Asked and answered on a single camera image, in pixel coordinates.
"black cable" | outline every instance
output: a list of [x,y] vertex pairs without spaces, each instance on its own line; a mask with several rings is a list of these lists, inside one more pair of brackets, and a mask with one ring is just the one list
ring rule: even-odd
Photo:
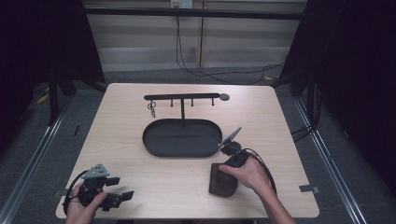
[[251,148],[244,148],[242,150],[245,150],[246,153],[251,156],[253,159],[255,159],[256,161],[259,162],[260,166],[262,167],[262,169],[264,170],[264,172],[267,174],[268,180],[270,181],[271,184],[271,188],[274,190],[274,193],[277,195],[277,190],[276,190],[276,184],[275,184],[275,180],[274,177],[272,176],[270,170],[268,169],[268,167],[265,165],[264,160],[262,159],[262,157],[253,149]]
[[[178,55],[180,54],[180,60],[182,65],[180,64],[180,62],[178,61]],[[196,76],[196,77],[212,77],[218,81],[227,83],[227,84],[232,84],[232,85],[253,85],[256,84],[260,81],[262,81],[262,79],[264,78],[264,72],[268,71],[270,69],[274,69],[278,66],[283,66],[284,63],[278,63],[278,64],[267,64],[264,66],[263,69],[260,70],[255,70],[255,71],[246,71],[246,72],[221,72],[221,73],[213,73],[213,74],[208,74],[205,72],[200,72],[200,71],[192,71],[189,68],[187,68],[186,64],[184,63],[184,58],[183,58],[183,53],[182,53],[182,47],[181,47],[181,37],[180,37],[180,20],[179,17],[177,17],[177,50],[176,50],[176,57],[177,57],[177,65],[185,72],[188,72],[189,74]],[[216,76],[219,75],[228,75],[228,74],[254,74],[254,73],[261,73],[260,77],[252,82],[249,83],[235,83],[235,82],[231,82],[231,81],[227,81],[221,78],[218,78]]]
[[315,88],[315,111],[314,111],[314,120],[306,126],[303,127],[297,131],[291,132],[291,135],[293,135],[293,141],[298,142],[307,135],[311,134],[317,127],[319,123],[319,118],[320,118],[320,111],[321,111],[321,102],[322,102],[322,95],[320,91],[318,90],[318,87]]
[[78,181],[78,179],[84,175],[85,173],[87,173],[88,170],[81,172],[81,174],[79,174],[78,176],[76,176],[76,178],[73,180],[73,182],[70,184],[69,189],[66,192],[66,195],[64,197],[64,203],[62,204],[64,206],[64,214],[67,215],[67,210],[69,208],[69,203],[70,201],[75,198],[75,197],[70,197],[70,192],[72,191],[73,187],[75,186],[76,182]]

